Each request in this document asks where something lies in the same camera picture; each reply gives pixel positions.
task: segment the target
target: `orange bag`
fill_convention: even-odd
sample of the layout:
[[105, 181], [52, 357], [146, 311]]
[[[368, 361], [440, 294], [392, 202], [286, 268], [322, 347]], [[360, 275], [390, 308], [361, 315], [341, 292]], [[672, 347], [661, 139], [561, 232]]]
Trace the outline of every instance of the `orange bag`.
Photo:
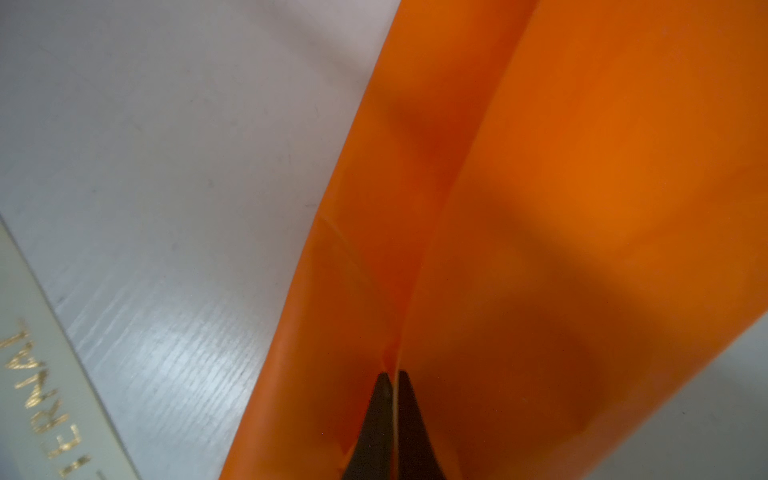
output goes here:
[[223, 480], [577, 478], [768, 308], [768, 4], [402, 0]]

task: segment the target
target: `gold lettering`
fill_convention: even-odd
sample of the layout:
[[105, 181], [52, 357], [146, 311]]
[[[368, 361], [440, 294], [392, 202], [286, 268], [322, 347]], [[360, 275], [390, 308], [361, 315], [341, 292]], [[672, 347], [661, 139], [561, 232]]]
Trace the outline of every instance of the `gold lettering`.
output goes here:
[[[5, 364], [6, 369], [11, 370], [20, 370], [20, 369], [36, 369], [38, 367], [45, 366], [45, 362], [38, 362], [35, 360], [34, 356], [29, 355], [29, 352], [32, 350], [33, 347], [32, 342], [27, 342], [26, 345], [24, 345], [24, 348], [21, 350], [21, 352], [17, 353], [13, 356], [13, 358]], [[22, 359], [24, 357], [28, 357], [27, 361], [22, 363]]]
[[74, 435], [74, 439], [71, 442], [64, 442], [64, 436], [63, 435], [56, 435], [56, 442], [58, 442], [58, 448], [48, 452], [49, 458], [56, 458], [59, 455], [61, 455], [64, 452], [69, 452], [74, 447], [80, 445], [80, 432], [78, 431], [78, 426], [74, 423], [69, 426], [69, 428], [72, 430], [72, 435]]
[[28, 409], [40, 405], [40, 402], [42, 402], [45, 399], [48, 399], [54, 395], [56, 395], [57, 390], [53, 389], [48, 393], [43, 393], [43, 385], [45, 384], [45, 379], [48, 378], [48, 369], [40, 370], [39, 372], [35, 373], [33, 376], [29, 377], [23, 382], [19, 382], [15, 385], [16, 389], [23, 389], [27, 385], [35, 384], [35, 386], [32, 388], [32, 394], [27, 399], [26, 403], [24, 404], [25, 407]]
[[[57, 425], [60, 425], [67, 420], [69, 420], [69, 414], [65, 413], [64, 415], [54, 418], [56, 416], [56, 411], [61, 406], [61, 400], [56, 399], [53, 406], [50, 410], [41, 410], [40, 412], [35, 413], [32, 416], [32, 430], [35, 431], [35, 433], [45, 433], [48, 430], [54, 428]], [[41, 419], [47, 419], [47, 422], [40, 423]]]
[[20, 319], [18, 321], [18, 327], [21, 330], [21, 333], [17, 333], [8, 339], [0, 340], [0, 349], [4, 349], [6, 346], [11, 346], [19, 340], [25, 339], [29, 336], [29, 332], [27, 331], [27, 326], [24, 324], [24, 320]]
[[62, 478], [67, 478], [67, 475], [71, 474], [81, 466], [85, 465], [86, 463], [91, 461], [90, 455], [83, 455], [82, 457], [78, 458], [74, 462], [70, 463], [69, 465], [65, 466], [61, 470], [58, 471], [58, 474], [61, 475]]

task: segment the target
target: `white background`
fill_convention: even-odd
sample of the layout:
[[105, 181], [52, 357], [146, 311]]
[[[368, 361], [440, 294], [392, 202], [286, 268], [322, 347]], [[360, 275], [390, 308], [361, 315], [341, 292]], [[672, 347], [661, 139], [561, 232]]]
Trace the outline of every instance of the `white background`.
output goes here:
[[[0, 214], [144, 480], [215, 480], [395, 0], [0, 0]], [[768, 321], [592, 476], [768, 478]]]

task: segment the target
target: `wood grain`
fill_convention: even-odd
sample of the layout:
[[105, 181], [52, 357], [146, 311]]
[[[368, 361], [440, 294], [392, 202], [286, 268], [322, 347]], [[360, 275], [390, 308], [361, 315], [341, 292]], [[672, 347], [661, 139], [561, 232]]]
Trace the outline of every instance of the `wood grain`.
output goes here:
[[[218, 476], [396, 4], [0, 0], [0, 214], [145, 480]], [[768, 472], [765, 325], [594, 478]]]

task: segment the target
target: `white table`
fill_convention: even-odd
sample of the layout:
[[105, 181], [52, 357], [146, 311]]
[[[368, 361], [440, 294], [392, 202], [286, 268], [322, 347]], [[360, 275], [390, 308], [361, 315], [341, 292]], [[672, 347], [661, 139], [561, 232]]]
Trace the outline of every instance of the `white table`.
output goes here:
[[[0, 214], [144, 480], [217, 478], [396, 3], [0, 0]], [[768, 478], [766, 346], [592, 478]]]

